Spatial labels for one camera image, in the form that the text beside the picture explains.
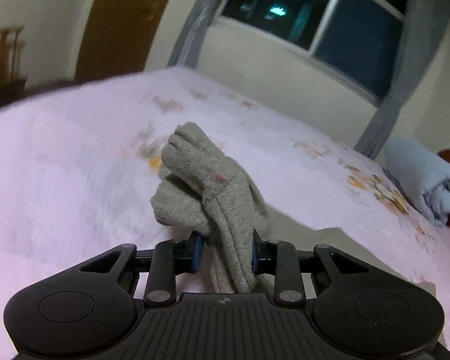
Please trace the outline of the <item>grey-green pants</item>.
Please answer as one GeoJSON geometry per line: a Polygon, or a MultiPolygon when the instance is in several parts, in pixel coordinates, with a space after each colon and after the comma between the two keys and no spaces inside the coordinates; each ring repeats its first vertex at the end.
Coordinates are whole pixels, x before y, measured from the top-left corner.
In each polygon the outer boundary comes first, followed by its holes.
{"type": "Polygon", "coordinates": [[[313,230],[266,205],[246,170],[193,122],[176,128],[161,160],[161,183],[151,199],[156,221],[208,238],[211,281],[218,293],[273,292],[271,280],[252,272],[254,232],[283,237],[299,249],[333,245],[391,272],[340,228],[313,230]]]}

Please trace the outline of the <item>pink floral bed sheet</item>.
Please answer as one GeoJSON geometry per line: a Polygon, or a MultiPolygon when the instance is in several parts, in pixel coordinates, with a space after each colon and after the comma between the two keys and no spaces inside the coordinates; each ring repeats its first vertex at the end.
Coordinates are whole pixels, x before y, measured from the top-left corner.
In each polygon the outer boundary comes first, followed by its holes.
{"type": "Polygon", "coordinates": [[[376,257],[434,289],[450,350],[450,229],[399,194],[381,166],[296,119],[179,67],[42,94],[0,110],[0,359],[20,289],[122,243],[150,249],[176,236],[150,200],[161,149],[193,122],[289,217],[278,238],[340,228],[376,257]]]}

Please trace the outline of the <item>light blue folded quilt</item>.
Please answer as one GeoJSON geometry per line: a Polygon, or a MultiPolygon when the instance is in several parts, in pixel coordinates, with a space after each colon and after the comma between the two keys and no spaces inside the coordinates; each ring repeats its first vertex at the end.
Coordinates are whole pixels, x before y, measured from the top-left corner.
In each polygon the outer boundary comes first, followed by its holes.
{"type": "Polygon", "coordinates": [[[435,226],[450,217],[450,163],[413,138],[392,138],[384,148],[388,173],[410,204],[435,226]]]}

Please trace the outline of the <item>wooden chair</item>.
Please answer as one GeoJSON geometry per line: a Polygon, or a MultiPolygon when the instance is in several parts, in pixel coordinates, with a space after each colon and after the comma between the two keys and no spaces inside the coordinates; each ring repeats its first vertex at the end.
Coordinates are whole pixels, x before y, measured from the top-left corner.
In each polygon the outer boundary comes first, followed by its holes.
{"type": "Polygon", "coordinates": [[[0,28],[0,108],[15,102],[23,95],[26,77],[19,72],[23,26],[0,28]]]}

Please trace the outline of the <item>dark glass window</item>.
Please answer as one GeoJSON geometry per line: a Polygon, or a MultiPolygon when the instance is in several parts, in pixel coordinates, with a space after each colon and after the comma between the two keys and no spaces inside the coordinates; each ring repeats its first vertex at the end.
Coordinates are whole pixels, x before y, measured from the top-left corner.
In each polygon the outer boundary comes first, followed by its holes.
{"type": "Polygon", "coordinates": [[[266,34],[380,104],[407,0],[224,0],[219,17],[266,34]]]}

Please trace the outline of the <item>brown wooden door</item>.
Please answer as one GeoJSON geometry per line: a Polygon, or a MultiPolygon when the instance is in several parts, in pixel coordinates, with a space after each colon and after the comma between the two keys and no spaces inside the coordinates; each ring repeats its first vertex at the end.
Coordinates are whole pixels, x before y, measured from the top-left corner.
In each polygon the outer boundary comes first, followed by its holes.
{"type": "Polygon", "coordinates": [[[141,72],[169,0],[94,0],[74,82],[141,72]]]}

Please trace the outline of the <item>grey left curtain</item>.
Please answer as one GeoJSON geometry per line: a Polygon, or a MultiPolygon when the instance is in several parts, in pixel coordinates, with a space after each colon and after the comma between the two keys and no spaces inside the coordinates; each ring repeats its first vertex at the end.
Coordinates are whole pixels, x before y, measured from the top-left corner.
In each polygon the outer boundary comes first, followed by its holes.
{"type": "Polygon", "coordinates": [[[195,68],[201,47],[222,0],[195,0],[168,60],[168,67],[195,68]]]}

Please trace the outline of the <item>grey curtain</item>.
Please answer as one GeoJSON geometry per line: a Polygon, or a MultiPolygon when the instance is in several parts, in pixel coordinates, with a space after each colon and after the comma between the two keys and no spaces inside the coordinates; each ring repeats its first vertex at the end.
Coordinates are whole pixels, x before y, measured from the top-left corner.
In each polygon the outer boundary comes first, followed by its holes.
{"type": "Polygon", "coordinates": [[[408,0],[391,86],[354,150],[374,159],[430,67],[450,22],[450,0],[408,0]]]}
{"type": "Polygon", "coordinates": [[[201,47],[222,0],[195,0],[168,60],[168,67],[195,68],[201,47]]]}

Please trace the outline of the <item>grey right curtain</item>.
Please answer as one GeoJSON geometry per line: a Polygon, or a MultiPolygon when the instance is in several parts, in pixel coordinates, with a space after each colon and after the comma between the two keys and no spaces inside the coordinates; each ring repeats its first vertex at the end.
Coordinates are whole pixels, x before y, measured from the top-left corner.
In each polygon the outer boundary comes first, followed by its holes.
{"type": "Polygon", "coordinates": [[[354,150],[374,159],[430,67],[450,22],[450,0],[408,0],[391,86],[354,150]]]}

